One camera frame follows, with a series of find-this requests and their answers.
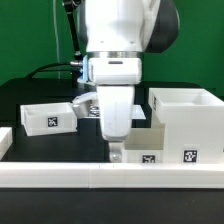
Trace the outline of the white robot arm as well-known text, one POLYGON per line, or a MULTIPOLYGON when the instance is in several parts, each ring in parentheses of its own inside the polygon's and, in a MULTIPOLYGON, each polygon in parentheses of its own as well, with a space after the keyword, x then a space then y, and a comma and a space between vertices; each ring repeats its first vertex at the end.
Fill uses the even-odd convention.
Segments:
POLYGON ((141 54, 162 53, 172 45, 179 14, 174 0, 83 0, 78 25, 86 41, 86 73, 96 86, 102 137, 110 160, 120 162, 142 78, 141 54))

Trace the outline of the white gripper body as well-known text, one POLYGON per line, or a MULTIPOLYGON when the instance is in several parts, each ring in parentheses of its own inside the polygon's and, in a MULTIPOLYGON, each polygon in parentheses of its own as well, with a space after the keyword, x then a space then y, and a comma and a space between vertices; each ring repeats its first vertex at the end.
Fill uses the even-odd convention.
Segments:
POLYGON ((142 75, 139 58, 90 58, 88 76, 96 85, 102 136, 125 140, 130 133, 135 85, 142 75))

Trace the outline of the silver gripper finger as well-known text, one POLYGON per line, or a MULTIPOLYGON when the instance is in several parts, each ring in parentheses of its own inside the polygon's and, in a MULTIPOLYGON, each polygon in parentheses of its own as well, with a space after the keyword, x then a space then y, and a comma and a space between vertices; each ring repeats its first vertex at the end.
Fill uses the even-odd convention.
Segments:
POLYGON ((112 163, 119 163, 122 161, 122 143, 109 143, 109 159, 112 163))

